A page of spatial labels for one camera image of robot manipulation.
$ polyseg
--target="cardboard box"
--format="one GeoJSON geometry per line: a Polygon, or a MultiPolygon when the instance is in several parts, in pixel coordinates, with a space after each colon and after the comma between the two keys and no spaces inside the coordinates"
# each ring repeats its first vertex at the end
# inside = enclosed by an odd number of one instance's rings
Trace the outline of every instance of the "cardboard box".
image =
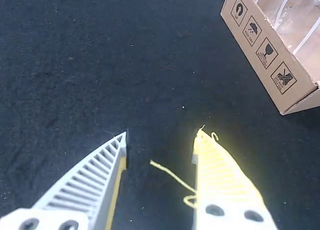
{"type": "Polygon", "coordinates": [[[320,70],[302,66],[254,0],[225,0],[221,16],[282,115],[320,106],[320,70]]]}

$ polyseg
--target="umbrella symbol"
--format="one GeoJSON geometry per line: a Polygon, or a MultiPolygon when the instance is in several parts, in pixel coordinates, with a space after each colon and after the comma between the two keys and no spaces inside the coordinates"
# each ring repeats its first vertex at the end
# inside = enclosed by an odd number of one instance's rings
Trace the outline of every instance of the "umbrella symbol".
{"type": "Polygon", "coordinates": [[[251,27],[249,28],[250,33],[254,32],[255,34],[258,34],[258,27],[255,23],[250,23],[250,27],[251,27]]]}

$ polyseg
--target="dark floor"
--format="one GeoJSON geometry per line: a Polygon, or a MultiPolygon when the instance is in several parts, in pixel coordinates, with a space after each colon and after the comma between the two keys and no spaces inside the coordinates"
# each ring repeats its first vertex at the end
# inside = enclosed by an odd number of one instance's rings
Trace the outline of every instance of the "dark floor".
{"type": "Polygon", "coordinates": [[[0,0],[0,215],[129,129],[114,230],[187,230],[191,152],[215,130],[280,230],[320,224],[320,108],[279,115],[223,0],[0,0]]]}

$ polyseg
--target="fragile glass symbol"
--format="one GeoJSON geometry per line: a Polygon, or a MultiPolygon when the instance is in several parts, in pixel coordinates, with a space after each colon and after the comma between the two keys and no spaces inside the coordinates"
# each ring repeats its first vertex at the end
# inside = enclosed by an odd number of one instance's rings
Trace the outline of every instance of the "fragile glass symbol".
{"type": "Polygon", "coordinates": [[[255,34],[258,34],[258,28],[255,23],[250,23],[250,27],[251,27],[251,28],[249,28],[250,33],[254,32],[255,34]]]}
{"type": "Polygon", "coordinates": [[[271,55],[274,52],[274,49],[271,47],[270,44],[267,44],[265,47],[265,54],[263,54],[264,56],[266,55],[271,55]]]}

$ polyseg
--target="yellow string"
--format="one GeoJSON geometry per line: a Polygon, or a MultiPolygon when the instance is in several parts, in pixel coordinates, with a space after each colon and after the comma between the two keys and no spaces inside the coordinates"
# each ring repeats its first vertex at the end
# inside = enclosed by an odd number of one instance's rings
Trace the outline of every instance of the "yellow string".
{"type": "Polygon", "coordinates": [[[157,169],[160,169],[160,170],[166,172],[167,174],[169,174],[171,177],[173,177],[178,183],[180,183],[186,189],[190,190],[191,192],[193,192],[195,194],[197,193],[194,188],[192,188],[191,186],[186,184],[181,178],[179,178],[177,175],[175,175],[171,170],[167,169],[166,167],[162,166],[161,164],[154,162],[153,160],[150,160],[150,164],[152,166],[156,167],[157,169]]]}
{"type": "MultiPolygon", "coordinates": [[[[219,140],[217,134],[215,132],[211,133],[211,137],[213,139],[216,139],[217,141],[219,140]]],[[[160,169],[161,171],[166,172],[167,174],[169,174],[171,177],[173,177],[178,183],[180,183],[182,186],[184,186],[186,189],[190,190],[191,192],[195,193],[195,195],[190,195],[190,196],[185,196],[183,198],[183,202],[185,205],[189,206],[190,208],[196,209],[197,208],[197,203],[192,203],[191,200],[196,200],[197,199],[197,192],[194,188],[192,188],[191,186],[189,186],[188,184],[186,184],[181,178],[179,178],[176,174],[174,174],[171,170],[169,170],[168,168],[162,166],[161,164],[156,163],[153,160],[150,160],[150,164],[154,167],[156,167],[157,169],[160,169]]]]}

